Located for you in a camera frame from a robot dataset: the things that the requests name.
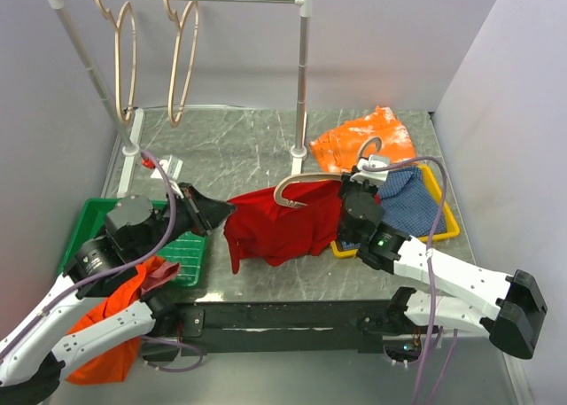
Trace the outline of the red t shirt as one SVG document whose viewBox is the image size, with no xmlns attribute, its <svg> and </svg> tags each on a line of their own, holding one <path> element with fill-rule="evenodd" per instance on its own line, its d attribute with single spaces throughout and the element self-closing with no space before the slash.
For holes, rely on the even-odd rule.
<svg viewBox="0 0 567 405">
<path fill-rule="evenodd" d="M 342 200 L 341 182 L 292 183 L 286 198 L 301 202 L 300 208 L 280 206 L 273 187 L 236 196 L 236 207 L 224 225 L 231 271 L 240 270 L 242 259 L 262 259 L 277 267 L 303 255 L 319 255 L 337 238 Z"/>
</svg>

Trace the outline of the wooden hanger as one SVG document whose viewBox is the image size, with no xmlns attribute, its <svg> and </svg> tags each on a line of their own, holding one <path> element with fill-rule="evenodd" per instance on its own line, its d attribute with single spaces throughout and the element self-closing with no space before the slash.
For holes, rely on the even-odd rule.
<svg viewBox="0 0 567 405">
<path fill-rule="evenodd" d="M 379 154 L 382 149 L 382 140 L 378 136 L 371 136 L 367 139 L 359 148 L 356 159 L 357 163 L 360 157 L 368 157 L 371 154 Z M 362 172 L 371 183 L 375 184 L 377 187 L 385 183 L 388 176 L 388 171 L 379 171 L 377 173 Z M 318 183 L 325 181 L 340 182 L 339 173 L 306 173 L 306 174 L 295 174 L 289 175 L 284 178 L 274 189 L 273 199 L 279 206 L 289 207 L 289 208 L 301 208 L 306 206 L 306 203 L 299 202 L 297 200 L 288 199 L 284 197 L 284 190 L 291 184 L 294 183 Z"/>
<path fill-rule="evenodd" d="M 194 71 L 199 35 L 199 4 L 189 1 L 178 12 L 173 0 L 162 0 L 167 18 L 175 27 L 175 43 L 167 95 L 167 117 L 172 128 L 183 119 Z"/>
<path fill-rule="evenodd" d="M 114 63 L 114 98 L 115 110 L 119 122 L 127 127 L 134 119 L 134 100 L 136 95 L 137 77 L 137 37 L 136 18 L 132 4 L 125 2 L 115 16 L 109 7 L 103 4 L 103 0 L 94 0 L 98 10 L 107 20 L 113 30 L 113 63 Z M 123 34 L 127 33 L 131 38 L 131 56 L 124 59 L 122 45 L 125 40 Z"/>
</svg>

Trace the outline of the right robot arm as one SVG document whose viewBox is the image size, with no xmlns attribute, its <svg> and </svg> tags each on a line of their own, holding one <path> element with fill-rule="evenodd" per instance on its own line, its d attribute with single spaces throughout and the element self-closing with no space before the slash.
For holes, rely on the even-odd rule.
<svg viewBox="0 0 567 405">
<path fill-rule="evenodd" d="M 401 287 L 392 297 L 388 323 L 400 333 L 432 323 L 486 337 L 502 352 L 533 357 L 548 306 L 535 277 L 484 269 L 428 247 L 384 222 L 377 187 L 361 172 L 340 176 L 338 238 L 357 244 L 364 264 L 427 284 L 426 294 Z"/>
</svg>

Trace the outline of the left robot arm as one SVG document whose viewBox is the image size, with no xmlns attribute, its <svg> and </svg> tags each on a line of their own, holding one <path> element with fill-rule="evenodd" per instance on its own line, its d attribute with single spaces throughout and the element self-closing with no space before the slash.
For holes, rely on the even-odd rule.
<svg viewBox="0 0 567 405">
<path fill-rule="evenodd" d="M 98 237 L 85 242 L 42 301 L 1 342 L 1 402 L 39 404 L 61 381 L 112 348 L 152 331 L 164 336 L 176 324 L 172 305 L 150 292 L 116 315 L 71 329 L 136 274 L 138 264 L 187 232 L 207 236 L 236 210 L 191 184 L 168 188 L 168 203 L 145 196 L 119 200 Z"/>
</svg>

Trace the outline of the blue checkered shirt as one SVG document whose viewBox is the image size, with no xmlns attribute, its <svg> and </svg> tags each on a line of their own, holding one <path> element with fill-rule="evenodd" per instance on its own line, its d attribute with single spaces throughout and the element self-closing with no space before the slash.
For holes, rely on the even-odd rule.
<svg viewBox="0 0 567 405">
<path fill-rule="evenodd" d="M 407 166 L 378 173 L 354 169 L 341 176 L 341 210 L 337 237 L 339 256 L 356 253 L 361 241 L 385 225 L 418 238 L 447 232 L 444 208 L 431 195 L 422 167 Z"/>
</svg>

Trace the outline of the green plastic tray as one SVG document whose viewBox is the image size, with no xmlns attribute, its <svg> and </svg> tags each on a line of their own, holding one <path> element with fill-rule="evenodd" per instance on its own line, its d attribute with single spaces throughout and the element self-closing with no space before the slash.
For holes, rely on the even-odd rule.
<svg viewBox="0 0 567 405">
<path fill-rule="evenodd" d="M 63 259 L 58 265 L 58 275 L 64 271 L 66 264 L 79 248 L 97 235 L 104 226 L 106 214 L 113 210 L 118 202 L 118 199 L 88 199 L 85 201 L 67 242 Z M 172 284 L 191 288 L 198 284 L 204 264 L 205 249 L 206 238 L 188 232 L 166 245 L 157 255 L 166 261 L 180 264 L 180 271 L 171 281 Z"/>
</svg>

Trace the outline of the orange white cloth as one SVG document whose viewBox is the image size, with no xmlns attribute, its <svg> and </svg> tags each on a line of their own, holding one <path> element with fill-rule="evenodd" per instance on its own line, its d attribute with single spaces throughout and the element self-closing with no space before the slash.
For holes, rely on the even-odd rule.
<svg viewBox="0 0 567 405">
<path fill-rule="evenodd" d="M 417 156 L 407 128 L 396 117 L 390 107 L 377 106 L 373 113 L 358 119 L 345 121 L 309 144 L 323 172 L 349 171 L 358 161 L 361 146 L 370 138 L 378 137 L 381 148 L 368 146 L 363 157 L 377 153 L 398 163 Z"/>
</svg>

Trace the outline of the pink cloth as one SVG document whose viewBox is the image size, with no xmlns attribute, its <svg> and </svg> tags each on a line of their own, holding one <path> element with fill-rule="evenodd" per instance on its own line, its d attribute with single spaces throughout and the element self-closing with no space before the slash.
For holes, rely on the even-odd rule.
<svg viewBox="0 0 567 405">
<path fill-rule="evenodd" d="M 176 278 L 181 270 L 181 264 L 179 262 L 167 261 L 159 256 L 152 256 L 139 265 L 138 268 L 142 270 L 143 275 L 140 293 L 145 295 Z"/>
</svg>

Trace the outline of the white clothes rack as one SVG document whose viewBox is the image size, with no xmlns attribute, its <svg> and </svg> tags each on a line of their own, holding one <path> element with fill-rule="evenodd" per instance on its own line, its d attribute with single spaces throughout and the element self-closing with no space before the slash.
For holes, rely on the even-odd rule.
<svg viewBox="0 0 567 405">
<path fill-rule="evenodd" d="M 68 14 L 64 0 L 47 0 L 49 6 L 58 15 L 58 19 L 65 29 L 77 56 L 82 62 L 86 73 L 98 94 L 108 116 L 114 124 L 118 133 L 117 142 L 122 144 L 122 155 L 124 156 L 123 167 L 120 172 L 120 180 L 116 191 L 118 198 L 125 197 L 130 189 L 133 174 L 136 165 L 136 158 L 140 154 L 139 140 L 141 138 L 144 126 L 145 111 L 142 108 L 135 108 L 134 96 L 136 90 L 136 69 L 137 69 L 137 44 L 132 44 L 132 69 L 131 82 L 128 93 L 128 102 L 123 105 L 121 103 L 120 90 L 120 34 L 122 28 L 122 20 L 124 17 L 134 16 L 134 11 L 130 2 L 125 2 L 123 9 L 118 17 L 114 17 L 112 10 L 103 5 L 102 0 L 94 0 L 97 8 L 104 19 L 112 24 L 114 36 L 114 92 L 111 93 L 101 76 L 96 63 L 89 55 L 78 30 L 75 28 L 70 15 Z M 170 76 L 168 97 L 167 97 L 167 113 L 169 120 L 174 126 L 178 126 L 186 107 L 186 97 L 190 87 L 190 80 L 193 71 L 194 57 L 190 58 L 190 64 L 186 75 L 186 81 L 183 86 L 181 101 L 178 106 L 174 105 L 175 97 L 175 81 L 177 77 L 177 66 L 179 61 L 179 51 L 181 40 L 183 38 L 183 30 L 185 27 L 185 16 L 180 16 L 171 7 L 173 0 L 160 0 L 164 4 L 167 18 L 175 23 L 176 37 L 174 60 L 172 63 L 172 72 Z M 262 4 L 293 4 L 299 7 L 299 64 L 298 64 L 298 86 L 297 86 L 297 108 L 295 123 L 295 142 L 290 149 L 291 155 L 291 172 L 294 175 L 301 173 L 302 165 L 307 158 L 306 132 L 307 132 L 307 61 L 308 61 L 308 40 L 309 25 L 313 10 L 313 0 L 176 0 L 187 2 L 187 12 L 195 14 L 195 28 L 191 49 L 194 51 L 198 42 L 198 25 L 199 11 L 198 4 L 200 2 L 236 2 L 236 3 L 262 3 Z"/>
</svg>

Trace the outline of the yellow plastic tray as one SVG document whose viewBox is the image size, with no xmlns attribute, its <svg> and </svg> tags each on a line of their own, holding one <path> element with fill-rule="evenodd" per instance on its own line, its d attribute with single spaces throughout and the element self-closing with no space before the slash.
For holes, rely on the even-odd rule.
<svg viewBox="0 0 567 405">
<path fill-rule="evenodd" d="M 425 243 L 442 197 L 441 187 L 432 170 L 420 165 L 391 172 L 378 194 L 386 211 L 387 222 L 412 235 L 423 233 L 418 237 Z M 433 241 L 454 238 L 459 234 L 459 225 L 446 200 Z M 334 241 L 330 247 L 334 256 L 342 259 L 355 257 L 359 246 Z"/>
</svg>

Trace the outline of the black base bar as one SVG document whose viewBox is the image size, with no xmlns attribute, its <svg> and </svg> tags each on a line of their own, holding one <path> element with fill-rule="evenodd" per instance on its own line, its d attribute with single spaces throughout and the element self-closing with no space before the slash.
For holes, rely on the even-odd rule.
<svg viewBox="0 0 567 405">
<path fill-rule="evenodd" d="M 380 354 L 384 340 L 424 336 L 388 300 L 180 303 L 155 337 L 178 338 L 207 354 L 355 350 Z"/>
</svg>

